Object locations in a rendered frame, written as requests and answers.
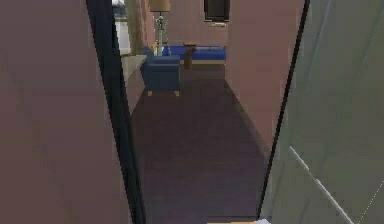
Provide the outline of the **brown round side table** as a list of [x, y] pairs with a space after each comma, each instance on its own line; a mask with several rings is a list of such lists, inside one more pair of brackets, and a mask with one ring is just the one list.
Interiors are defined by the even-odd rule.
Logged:
[[186, 42], [184, 44], [185, 51], [184, 51], [184, 68], [190, 69], [192, 66], [192, 56], [194, 52], [196, 51], [196, 44], [192, 42]]

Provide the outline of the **blue sofa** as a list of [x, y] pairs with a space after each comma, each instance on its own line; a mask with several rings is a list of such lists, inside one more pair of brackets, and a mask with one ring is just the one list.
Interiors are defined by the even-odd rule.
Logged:
[[[177, 55], [184, 63], [185, 46], [165, 46], [163, 56]], [[197, 46], [192, 54], [193, 64], [224, 64], [226, 62], [226, 49], [221, 46]]]

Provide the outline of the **floor lamp with tan shade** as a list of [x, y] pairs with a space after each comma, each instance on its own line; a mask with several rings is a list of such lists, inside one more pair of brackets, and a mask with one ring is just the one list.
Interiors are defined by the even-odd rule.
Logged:
[[170, 0], [149, 0], [149, 8], [151, 12], [158, 13], [159, 16], [155, 19], [155, 24], [158, 31], [158, 47], [157, 55], [162, 55], [163, 49], [163, 30], [164, 30], [164, 17], [163, 13], [170, 11]]

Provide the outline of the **grey-green room door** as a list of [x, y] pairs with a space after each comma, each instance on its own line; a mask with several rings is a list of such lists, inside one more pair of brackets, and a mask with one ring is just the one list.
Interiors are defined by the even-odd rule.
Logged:
[[384, 0], [310, 0], [262, 216], [384, 224]]

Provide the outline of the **dark framed wall picture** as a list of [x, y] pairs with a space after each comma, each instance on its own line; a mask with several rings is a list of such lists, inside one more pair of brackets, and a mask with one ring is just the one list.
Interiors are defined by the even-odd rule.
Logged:
[[204, 0], [204, 16], [207, 22], [228, 22], [230, 0]]

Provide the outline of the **window with white frame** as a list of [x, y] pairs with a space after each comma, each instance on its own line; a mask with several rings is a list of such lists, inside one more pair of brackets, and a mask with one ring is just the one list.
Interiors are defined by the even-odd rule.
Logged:
[[115, 18], [115, 27], [122, 55], [131, 53], [127, 10], [124, 0], [112, 0], [112, 10]]

